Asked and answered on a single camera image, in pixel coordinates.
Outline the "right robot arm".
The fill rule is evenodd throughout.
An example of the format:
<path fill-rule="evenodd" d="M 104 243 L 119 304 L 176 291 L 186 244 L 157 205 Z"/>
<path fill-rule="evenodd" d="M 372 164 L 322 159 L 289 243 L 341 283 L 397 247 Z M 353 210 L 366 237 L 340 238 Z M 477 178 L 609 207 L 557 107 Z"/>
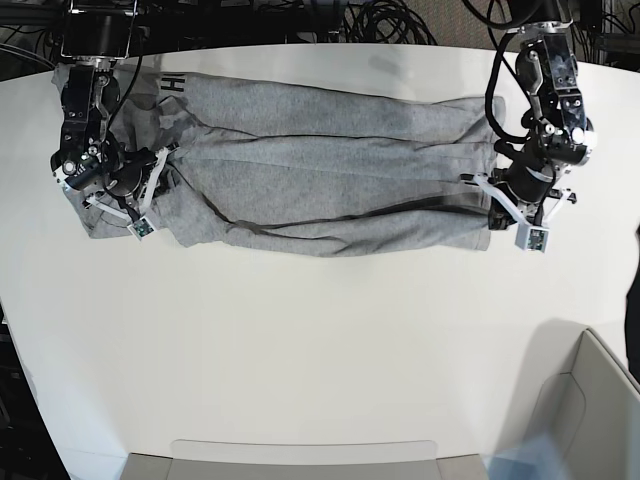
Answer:
<path fill-rule="evenodd" d="M 120 87 L 114 68 L 128 58 L 132 40 L 144 38 L 138 12 L 135 1 L 69 3 L 60 54 L 72 64 L 61 92 L 64 119 L 51 170 L 64 192 L 83 194 L 84 207 L 123 221 L 142 238 L 156 229 L 149 213 L 176 147 L 128 152 L 111 131 L 131 93 Z"/>

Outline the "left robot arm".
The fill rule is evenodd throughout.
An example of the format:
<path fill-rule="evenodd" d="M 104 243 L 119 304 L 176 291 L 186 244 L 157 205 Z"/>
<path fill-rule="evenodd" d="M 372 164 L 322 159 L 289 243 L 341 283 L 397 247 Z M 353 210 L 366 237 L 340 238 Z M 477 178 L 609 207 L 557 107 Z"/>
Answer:
<path fill-rule="evenodd" d="M 544 222 L 544 203 L 559 200 L 556 184 L 572 168 L 586 164 L 595 147 L 596 134 L 585 112 L 578 87 L 578 65 L 567 33 L 572 19 L 559 1 L 511 1 L 510 19 L 492 20 L 471 2 L 465 8 L 490 31 L 503 36 L 496 46 L 489 83 L 484 95 L 485 117 L 497 136 L 495 151 L 510 165 L 488 175 L 463 175 L 491 196 L 488 227 L 502 231 L 520 223 L 536 229 Z M 512 66 L 513 77 L 529 104 L 521 125 L 526 134 L 507 133 L 494 114 L 494 96 L 504 57 L 512 39 L 520 51 Z"/>

